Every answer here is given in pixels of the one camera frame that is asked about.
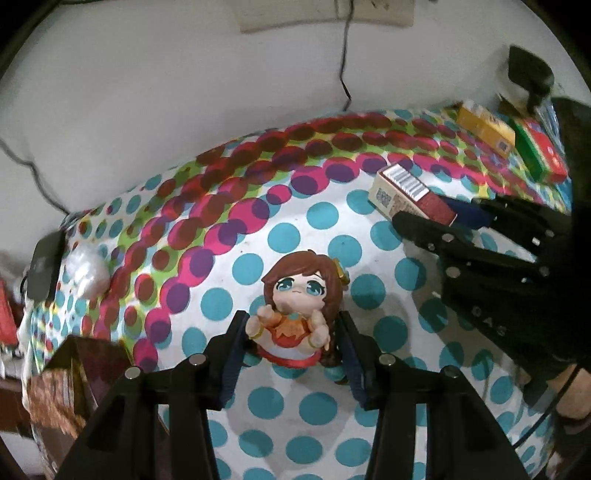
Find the person's right hand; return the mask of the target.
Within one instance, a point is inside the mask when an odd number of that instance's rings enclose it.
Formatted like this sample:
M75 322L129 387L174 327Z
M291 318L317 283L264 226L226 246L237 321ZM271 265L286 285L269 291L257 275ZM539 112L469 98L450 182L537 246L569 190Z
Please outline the person's right hand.
M590 372L571 365L549 385L561 395L556 406L554 452L563 462L574 463L590 445Z

